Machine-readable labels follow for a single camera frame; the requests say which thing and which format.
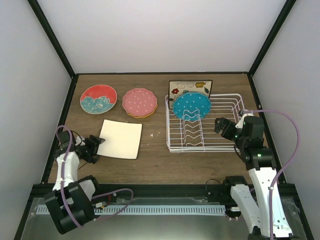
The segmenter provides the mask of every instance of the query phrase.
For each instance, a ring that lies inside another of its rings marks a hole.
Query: square plate
[[[187,92],[196,92],[208,98],[212,89],[212,80],[174,80],[169,81],[168,106],[173,109],[176,99]]]

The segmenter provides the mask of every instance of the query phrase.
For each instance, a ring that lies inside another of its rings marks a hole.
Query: white wall
[[[0,3],[0,239],[13,239],[70,85],[27,0]]]
[[[249,71],[285,0],[39,0],[76,73]]]
[[[299,125],[301,148],[285,171],[295,183],[314,239],[320,239],[320,1],[297,1],[254,75],[264,109],[279,110]],[[297,137],[284,117],[267,115],[282,164]]]

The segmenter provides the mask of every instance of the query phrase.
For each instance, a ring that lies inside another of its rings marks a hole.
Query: black metal edge
[[[38,18],[43,30],[45,31],[47,37],[49,38],[52,46],[54,47],[56,53],[58,54],[61,62],[63,63],[65,69],[67,70],[68,74],[70,75],[71,78],[75,77],[75,72],[72,69],[67,56],[65,54],[65,52],[63,51],[54,31],[52,30],[44,12],[42,11],[39,3],[37,0],[28,0],[28,3],[30,5],[30,7],[32,8],[34,14],[36,15],[36,17]]]
[[[33,198],[30,200],[28,200],[28,202],[26,203],[25,209],[23,211],[19,226],[16,230],[15,236],[13,240],[20,240],[22,238],[22,234],[24,233],[25,230],[25,226],[27,223],[27,219],[28,219],[28,215],[31,209],[31,205],[32,205],[32,200]]]
[[[308,240],[314,240],[314,236],[311,232],[304,208],[302,207],[301,202],[296,203],[296,201],[294,201],[294,204],[299,208],[300,212],[299,212],[299,217],[303,226],[303,230],[306,236],[306,239]]]
[[[261,105],[261,102],[260,102],[260,99],[259,99],[259,96],[258,96],[258,93],[257,93],[257,89],[256,89],[256,86],[255,86],[253,77],[249,73],[248,73],[248,80],[249,80],[249,83],[250,83],[250,87],[251,87],[251,90],[252,90],[252,94],[253,94],[253,98],[254,98],[254,101],[255,101],[256,108],[259,109],[259,110],[262,110],[263,108],[262,108],[262,105]],[[278,156],[278,153],[277,153],[277,150],[276,150],[275,143],[274,143],[274,141],[272,139],[272,136],[271,136],[271,132],[270,132],[270,129],[269,129],[269,126],[268,126],[268,123],[267,123],[266,116],[265,116],[265,114],[263,112],[259,112],[259,116],[264,121],[265,138],[266,138],[266,141],[268,143],[269,148],[271,148],[271,150],[273,152],[275,163],[276,163],[277,168],[279,170],[279,169],[281,169],[282,165],[281,165],[281,162],[279,160],[279,156]],[[279,183],[280,184],[285,184],[287,182],[284,173],[281,173],[281,175],[279,176],[278,179],[279,179]]]
[[[289,15],[291,9],[293,8],[295,2],[297,0],[286,0],[285,4],[283,5],[278,17],[276,18],[268,36],[266,37],[258,55],[256,56],[250,70],[249,75],[253,76],[257,71],[259,65],[261,64],[262,60],[264,59],[267,51],[269,50],[272,42],[276,38],[281,26],[285,22],[287,16]]]
[[[31,198],[42,198],[50,193],[54,183],[35,184],[30,194]],[[210,203],[220,203],[221,205],[235,205],[230,193],[224,185],[208,184],[206,193],[205,184],[99,184],[101,193],[109,193],[118,189],[129,188],[134,192],[135,198],[207,198]],[[278,191],[281,197],[292,197],[295,203],[300,204],[300,199],[294,184],[284,183],[278,185]],[[130,197],[129,191],[118,192],[119,197]]]
[[[247,71],[175,71],[175,72],[99,72],[78,73],[79,75],[191,75],[191,74],[248,74]]]
[[[74,95],[74,92],[75,92],[75,89],[76,89],[78,78],[79,78],[79,75],[76,74],[75,77],[71,80],[70,87],[69,87],[69,90],[67,92],[67,95],[66,95],[66,98],[65,98],[65,102],[64,102],[64,105],[63,105],[63,108],[62,108],[62,112],[61,112],[61,115],[60,115],[60,119],[59,119],[59,122],[58,122],[58,126],[59,125],[63,125],[66,122],[66,119],[67,119],[67,116],[68,116],[68,111],[69,111],[70,104],[71,104],[71,101],[72,101],[72,98],[73,98],[73,95]],[[48,159],[46,161],[44,172],[43,172],[43,175],[42,175],[42,178],[41,178],[41,182],[42,183],[47,183],[48,182],[48,179],[49,179],[49,176],[50,176],[50,172],[51,172],[51,168],[52,168],[52,165],[54,163],[54,154],[55,154],[55,151],[56,151],[56,149],[58,147],[58,144],[59,144],[59,141],[56,138],[56,136],[54,136],[53,142],[52,142],[52,145],[51,145],[51,149],[50,149],[50,152],[49,152],[49,156],[48,156]]]

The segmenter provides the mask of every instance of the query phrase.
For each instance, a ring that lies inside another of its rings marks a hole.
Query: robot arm
[[[55,152],[58,163],[57,179],[53,191],[44,196],[44,202],[52,217],[52,220],[61,234],[65,234],[77,226],[67,212],[61,193],[61,181],[64,180],[63,192],[73,217],[80,225],[84,225],[95,218],[95,212],[91,199],[99,189],[97,180],[92,176],[78,180],[78,165],[80,159],[88,163],[96,163],[97,151],[104,139],[91,135],[88,138],[72,135],[72,144],[64,165],[64,179],[61,178],[62,162],[70,143],[68,131],[59,133],[60,146]]]
[[[270,239],[269,193],[277,172],[271,149],[263,146],[264,122],[251,113],[244,114],[238,124],[226,118],[217,118],[215,132],[221,130],[221,136],[233,141],[239,149],[256,192],[258,206],[244,177],[230,176],[223,182],[245,219],[250,233],[248,239]],[[277,185],[273,187],[272,204],[272,228],[276,239],[290,239],[292,230],[284,214]]]

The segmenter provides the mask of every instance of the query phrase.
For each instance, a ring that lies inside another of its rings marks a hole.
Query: flower pattern
[[[105,96],[101,96],[95,99],[90,96],[86,96],[81,101],[81,106],[87,113],[100,114],[112,108],[113,104],[110,103],[110,99],[106,98]]]
[[[175,89],[172,90],[173,94],[178,94],[178,92],[179,92],[178,88],[175,88]]]
[[[203,81],[199,81],[199,82],[197,82],[197,83],[195,84],[195,86],[196,86],[197,88],[203,88],[204,85],[206,85],[206,83],[203,82]]]

